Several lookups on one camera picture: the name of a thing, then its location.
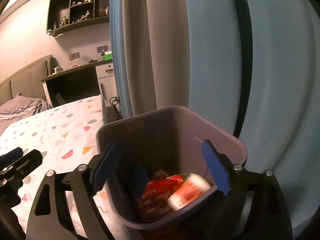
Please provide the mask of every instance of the gray blanket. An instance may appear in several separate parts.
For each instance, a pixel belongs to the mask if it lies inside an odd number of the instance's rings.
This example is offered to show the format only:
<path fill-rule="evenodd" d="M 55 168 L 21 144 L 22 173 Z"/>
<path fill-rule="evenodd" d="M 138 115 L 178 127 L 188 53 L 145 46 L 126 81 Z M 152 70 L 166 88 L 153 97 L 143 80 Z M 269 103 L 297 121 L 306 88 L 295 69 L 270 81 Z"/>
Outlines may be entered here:
<path fill-rule="evenodd" d="M 12 123 L 50 108 L 48 102 L 41 98 L 27 98 L 18 94 L 0 106 L 0 136 Z"/>

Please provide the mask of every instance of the gray curtain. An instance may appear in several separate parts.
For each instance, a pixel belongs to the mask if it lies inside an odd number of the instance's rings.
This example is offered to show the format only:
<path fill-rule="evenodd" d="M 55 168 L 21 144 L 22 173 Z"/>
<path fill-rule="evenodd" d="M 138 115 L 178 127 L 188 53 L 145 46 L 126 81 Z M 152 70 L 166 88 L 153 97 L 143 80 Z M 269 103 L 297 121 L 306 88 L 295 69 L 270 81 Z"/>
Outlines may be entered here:
<path fill-rule="evenodd" d="M 186 0 L 122 0 L 124 53 L 133 115 L 188 106 Z"/>

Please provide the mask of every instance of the gray wall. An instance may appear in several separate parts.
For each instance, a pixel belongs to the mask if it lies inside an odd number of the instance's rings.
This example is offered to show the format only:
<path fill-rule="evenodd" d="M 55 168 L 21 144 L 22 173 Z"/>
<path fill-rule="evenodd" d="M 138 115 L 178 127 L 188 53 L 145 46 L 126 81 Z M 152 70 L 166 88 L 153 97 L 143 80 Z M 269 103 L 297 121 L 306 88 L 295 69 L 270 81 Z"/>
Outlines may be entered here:
<path fill-rule="evenodd" d="M 29 63 L 52 54 L 63 69 L 101 60 L 97 47 L 111 49 L 109 24 L 89 26 L 65 33 L 53 42 L 46 34 L 49 0 L 31 0 L 0 24 L 0 82 Z M 69 54 L 80 58 L 69 60 Z"/>

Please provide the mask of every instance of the blue object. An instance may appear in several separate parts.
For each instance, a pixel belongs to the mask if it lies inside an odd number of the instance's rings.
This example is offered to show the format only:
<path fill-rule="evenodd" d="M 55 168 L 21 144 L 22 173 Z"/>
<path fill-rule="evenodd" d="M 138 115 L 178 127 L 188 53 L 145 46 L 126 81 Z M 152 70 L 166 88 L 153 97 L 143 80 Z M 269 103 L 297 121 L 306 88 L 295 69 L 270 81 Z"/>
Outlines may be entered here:
<path fill-rule="evenodd" d="M 150 181 L 145 169 L 139 165 L 127 179 L 127 186 L 134 199 L 139 199 L 143 195 L 143 191 Z"/>
<path fill-rule="evenodd" d="M 189 108 L 233 134 L 241 92 L 241 41 L 234 0 L 186 0 Z"/>
<path fill-rule="evenodd" d="M 0 157 L 0 171 L 8 167 L 23 156 L 23 150 L 18 147 Z"/>
<path fill-rule="evenodd" d="M 113 66 L 116 88 L 121 100 L 121 113 L 124 118 L 133 116 L 127 70 L 124 57 L 124 37 L 122 19 L 122 0 L 110 0 L 110 38 L 112 44 Z"/>
<path fill-rule="evenodd" d="M 308 0 L 248 0 L 253 66 L 239 139 L 272 169 L 296 238 L 320 205 L 320 19 Z"/>
<path fill-rule="evenodd" d="M 119 160 L 122 155 L 122 147 L 119 143 L 113 142 L 107 149 L 99 166 L 93 175 L 92 191 L 101 191 L 105 184 L 107 177 L 111 177 L 116 170 Z"/>
<path fill-rule="evenodd" d="M 229 184 L 229 173 L 219 160 L 217 151 L 212 147 L 209 140 L 205 140 L 202 143 L 201 154 L 208 166 L 215 184 L 218 187 L 218 190 L 222 191 L 223 194 L 227 196 L 231 191 L 231 187 Z"/>

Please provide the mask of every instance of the metal screw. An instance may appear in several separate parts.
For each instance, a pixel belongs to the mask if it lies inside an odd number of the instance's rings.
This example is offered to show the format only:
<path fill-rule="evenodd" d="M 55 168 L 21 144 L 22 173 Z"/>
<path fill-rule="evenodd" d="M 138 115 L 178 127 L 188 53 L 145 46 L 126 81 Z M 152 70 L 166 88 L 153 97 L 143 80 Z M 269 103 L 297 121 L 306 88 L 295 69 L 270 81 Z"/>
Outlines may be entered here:
<path fill-rule="evenodd" d="M 51 177 L 53 174 L 55 174 L 55 171 L 53 171 L 53 170 L 47 171 L 47 173 L 46 173 L 46 175 L 48 177 Z"/>
<path fill-rule="evenodd" d="M 271 170 L 266 170 L 265 173 L 267 176 L 273 176 L 273 172 Z"/>
<path fill-rule="evenodd" d="M 241 171 L 243 168 L 242 168 L 241 164 L 235 164 L 235 165 L 233 165 L 233 169 L 236 171 Z"/>
<path fill-rule="evenodd" d="M 78 166 L 78 171 L 85 171 L 87 169 L 87 164 L 81 164 Z"/>

